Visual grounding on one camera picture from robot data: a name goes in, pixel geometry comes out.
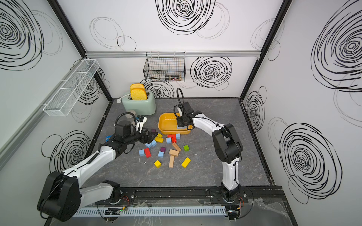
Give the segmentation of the yellow plastic tub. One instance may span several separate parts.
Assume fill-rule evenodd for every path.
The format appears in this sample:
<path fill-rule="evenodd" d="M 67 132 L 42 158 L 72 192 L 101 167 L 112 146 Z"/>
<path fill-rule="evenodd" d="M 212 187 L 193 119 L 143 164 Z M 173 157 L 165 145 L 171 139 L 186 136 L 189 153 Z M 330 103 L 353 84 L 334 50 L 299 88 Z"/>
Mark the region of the yellow plastic tub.
<path fill-rule="evenodd" d="M 176 116 L 173 113 L 164 113 L 160 115 L 158 120 L 158 129 L 165 135 L 187 135 L 191 133 L 191 130 L 178 128 Z"/>

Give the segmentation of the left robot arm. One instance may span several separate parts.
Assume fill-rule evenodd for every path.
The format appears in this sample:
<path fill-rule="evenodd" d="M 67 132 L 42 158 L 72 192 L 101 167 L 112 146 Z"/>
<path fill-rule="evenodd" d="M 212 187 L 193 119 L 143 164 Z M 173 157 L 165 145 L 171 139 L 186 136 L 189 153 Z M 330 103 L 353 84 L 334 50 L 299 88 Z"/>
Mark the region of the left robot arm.
<path fill-rule="evenodd" d="M 37 204 L 41 216 L 46 214 L 65 222 L 90 204 L 103 200 L 117 204 L 123 199 L 120 185 L 116 182 L 106 180 L 90 187 L 83 187 L 83 184 L 103 166 L 125 153 L 129 145 L 137 142 L 150 144 L 157 137 L 156 131 L 143 127 L 147 120 L 145 117 L 137 118 L 133 113 L 129 115 L 133 122 L 122 121 L 119 115 L 114 123 L 114 134 L 107 142 L 99 144 L 95 153 L 62 172 L 52 172 L 46 178 Z"/>

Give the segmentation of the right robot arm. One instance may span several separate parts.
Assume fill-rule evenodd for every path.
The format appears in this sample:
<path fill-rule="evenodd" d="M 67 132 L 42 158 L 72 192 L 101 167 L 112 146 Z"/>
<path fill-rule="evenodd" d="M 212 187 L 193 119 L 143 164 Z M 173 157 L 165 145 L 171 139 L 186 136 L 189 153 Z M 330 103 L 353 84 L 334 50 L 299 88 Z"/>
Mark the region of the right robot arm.
<path fill-rule="evenodd" d="M 242 143 L 232 124 L 222 124 L 208 118 L 200 111 L 194 111 L 189 102 L 179 103 L 173 107 L 177 126 L 199 128 L 213 139 L 215 153 L 222 162 L 222 195 L 231 203 L 241 191 L 238 166 L 242 160 Z"/>

